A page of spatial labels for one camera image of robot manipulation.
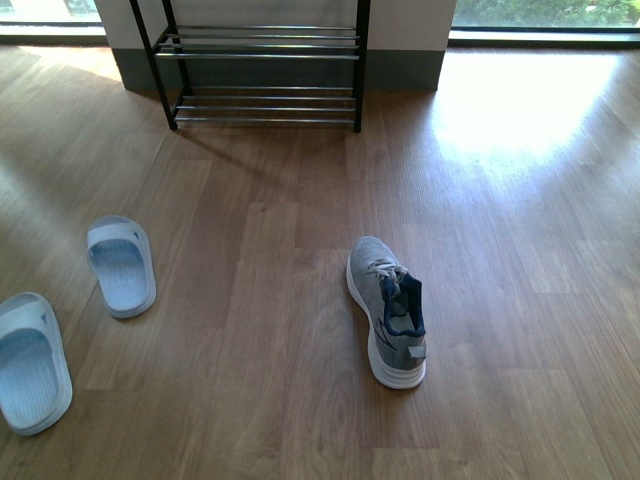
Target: shoelace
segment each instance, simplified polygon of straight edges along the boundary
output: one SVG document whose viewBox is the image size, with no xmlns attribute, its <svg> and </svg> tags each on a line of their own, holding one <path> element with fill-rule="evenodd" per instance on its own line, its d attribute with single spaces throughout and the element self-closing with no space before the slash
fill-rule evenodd
<svg viewBox="0 0 640 480">
<path fill-rule="evenodd" d="M 367 274 L 375 274 L 380 279 L 383 277 L 390 278 L 396 284 L 397 289 L 400 288 L 398 283 L 407 273 L 409 271 L 405 267 L 398 265 L 389 258 L 379 258 L 369 262 L 369 265 L 367 265 Z"/>
</svg>

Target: slipper strap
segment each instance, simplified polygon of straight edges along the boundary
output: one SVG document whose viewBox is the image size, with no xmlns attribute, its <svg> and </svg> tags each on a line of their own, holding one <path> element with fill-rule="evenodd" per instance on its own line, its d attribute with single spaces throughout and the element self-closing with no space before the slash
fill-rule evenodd
<svg viewBox="0 0 640 480">
<path fill-rule="evenodd" d="M 47 322 L 55 319 L 49 318 L 38 302 L 28 303 L 0 316 L 0 340 L 17 330 L 37 330 L 48 337 Z"/>
<path fill-rule="evenodd" d="M 133 243 L 138 250 L 141 250 L 140 233 L 136 228 L 128 223 L 112 223 L 110 225 L 104 225 L 90 230 L 87 234 L 89 250 L 91 250 L 94 245 L 108 240 L 125 240 Z"/>
</svg>

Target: greenery outside window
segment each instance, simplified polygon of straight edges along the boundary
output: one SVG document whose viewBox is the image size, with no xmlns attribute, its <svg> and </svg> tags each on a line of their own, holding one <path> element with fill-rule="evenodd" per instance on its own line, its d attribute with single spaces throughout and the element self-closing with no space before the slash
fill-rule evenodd
<svg viewBox="0 0 640 480">
<path fill-rule="evenodd" d="M 640 31 L 640 0 L 458 0 L 453 27 Z"/>
</svg>

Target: slipper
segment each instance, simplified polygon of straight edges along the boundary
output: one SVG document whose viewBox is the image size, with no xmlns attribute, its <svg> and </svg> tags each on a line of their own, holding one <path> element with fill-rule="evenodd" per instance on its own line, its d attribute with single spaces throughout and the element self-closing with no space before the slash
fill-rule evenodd
<svg viewBox="0 0 640 480">
<path fill-rule="evenodd" d="M 73 395 L 60 327 L 47 300 L 19 293 L 0 304 L 0 409 L 20 435 L 49 428 Z"/>
<path fill-rule="evenodd" d="M 149 239 L 142 227 L 116 215 L 99 218 L 87 234 L 91 269 L 111 316 L 130 318 L 156 299 Z"/>
</svg>

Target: gray baseboard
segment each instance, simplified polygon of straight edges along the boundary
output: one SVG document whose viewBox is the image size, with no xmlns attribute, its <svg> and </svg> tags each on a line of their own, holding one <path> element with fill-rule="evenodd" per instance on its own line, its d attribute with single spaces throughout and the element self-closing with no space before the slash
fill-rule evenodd
<svg viewBox="0 0 640 480">
<path fill-rule="evenodd" d="M 155 89 L 151 69 L 142 49 L 114 49 L 125 88 Z M 367 53 L 366 90 L 436 90 L 444 52 L 370 50 Z M 351 85 L 351 62 L 265 60 L 218 60 L 212 63 L 192 60 L 188 63 L 194 86 L 325 86 Z M 172 60 L 159 61 L 167 90 L 180 88 L 178 68 Z"/>
</svg>

